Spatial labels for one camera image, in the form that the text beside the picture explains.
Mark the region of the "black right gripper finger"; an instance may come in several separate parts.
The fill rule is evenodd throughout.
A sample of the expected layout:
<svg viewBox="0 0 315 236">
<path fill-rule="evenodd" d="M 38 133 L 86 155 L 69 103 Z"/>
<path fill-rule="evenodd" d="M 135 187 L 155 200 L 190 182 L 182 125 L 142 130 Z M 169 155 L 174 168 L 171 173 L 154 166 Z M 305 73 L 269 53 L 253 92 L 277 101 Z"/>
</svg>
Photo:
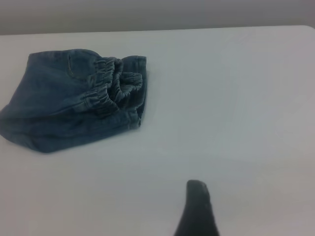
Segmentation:
<svg viewBox="0 0 315 236">
<path fill-rule="evenodd" d="M 219 236 L 210 193 L 199 180 L 189 180 L 186 185 L 186 202 L 175 231 L 176 236 Z"/>
</svg>

